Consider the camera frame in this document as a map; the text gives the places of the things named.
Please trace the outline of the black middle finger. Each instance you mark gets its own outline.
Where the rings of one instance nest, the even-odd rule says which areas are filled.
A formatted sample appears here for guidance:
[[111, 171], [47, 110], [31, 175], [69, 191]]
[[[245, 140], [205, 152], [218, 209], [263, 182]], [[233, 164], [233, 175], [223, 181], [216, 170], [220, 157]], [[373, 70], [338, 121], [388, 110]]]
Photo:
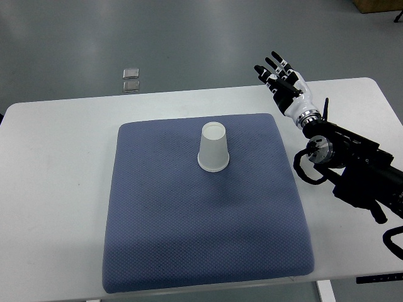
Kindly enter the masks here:
[[265, 61], [275, 71], [275, 74], [278, 77], [280, 77], [282, 79], [286, 79], [288, 77], [288, 75], [285, 74], [285, 72], [281, 69], [281, 67], [279, 67], [278, 62], [274, 62], [272, 59], [270, 59], [268, 57], [265, 58]]

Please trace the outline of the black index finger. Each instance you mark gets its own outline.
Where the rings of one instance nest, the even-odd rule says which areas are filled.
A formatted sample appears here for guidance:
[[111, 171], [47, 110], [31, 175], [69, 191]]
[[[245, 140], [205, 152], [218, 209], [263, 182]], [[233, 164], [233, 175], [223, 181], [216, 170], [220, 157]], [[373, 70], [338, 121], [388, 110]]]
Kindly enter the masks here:
[[268, 69], [261, 65], [255, 65], [254, 70], [258, 73], [258, 79], [267, 86], [271, 92], [277, 92], [278, 88], [275, 82], [278, 77], [272, 74]]

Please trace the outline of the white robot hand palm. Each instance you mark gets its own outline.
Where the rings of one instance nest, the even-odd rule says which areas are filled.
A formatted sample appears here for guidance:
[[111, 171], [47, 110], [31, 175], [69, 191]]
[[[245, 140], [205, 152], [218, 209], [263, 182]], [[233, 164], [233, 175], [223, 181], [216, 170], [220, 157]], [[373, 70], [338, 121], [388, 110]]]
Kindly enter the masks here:
[[273, 99], [280, 112], [287, 117], [299, 117], [306, 111], [315, 111], [316, 107], [312, 103], [311, 90], [301, 74], [293, 70], [289, 73], [286, 81], [301, 93], [298, 96], [291, 96], [283, 89], [277, 89]]

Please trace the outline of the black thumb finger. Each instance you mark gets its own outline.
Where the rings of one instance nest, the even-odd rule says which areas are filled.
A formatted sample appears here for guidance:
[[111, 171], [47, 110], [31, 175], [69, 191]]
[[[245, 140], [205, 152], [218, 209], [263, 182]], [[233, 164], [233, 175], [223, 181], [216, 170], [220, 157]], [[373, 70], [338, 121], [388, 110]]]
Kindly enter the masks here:
[[281, 90], [282, 92], [291, 96], [300, 96], [302, 94], [302, 91], [300, 89], [297, 89], [285, 80], [279, 78], [277, 75], [271, 75], [271, 82], [275, 89]]

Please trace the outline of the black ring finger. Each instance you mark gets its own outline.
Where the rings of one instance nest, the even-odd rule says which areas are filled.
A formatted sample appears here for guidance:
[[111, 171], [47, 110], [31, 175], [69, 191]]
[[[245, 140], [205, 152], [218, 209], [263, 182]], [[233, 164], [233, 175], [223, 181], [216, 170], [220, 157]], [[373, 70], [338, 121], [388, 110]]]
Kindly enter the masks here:
[[290, 75], [294, 70], [292, 66], [275, 51], [271, 52], [271, 56], [278, 62], [279, 67], [285, 72], [286, 75]]

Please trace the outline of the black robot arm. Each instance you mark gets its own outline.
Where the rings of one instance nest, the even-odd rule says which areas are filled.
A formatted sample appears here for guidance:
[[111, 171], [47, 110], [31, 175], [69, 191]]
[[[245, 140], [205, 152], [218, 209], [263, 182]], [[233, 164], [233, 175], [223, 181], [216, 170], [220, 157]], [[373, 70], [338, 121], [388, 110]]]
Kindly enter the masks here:
[[282, 115], [291, 118], [308, 139], [293, 160], [299, 178], [311, 185], [330, 181], [336, 198], [369, 210], [379, 224], [387, 221], [382, 206], [402, 216], [402, 171], [392, 167], [393, 155], [329, 122], [329, 104], [319, 111], [303, 77], [276, 52], [265, 61], [268, 68], [254, 66], [259, 80], [271, 91]]

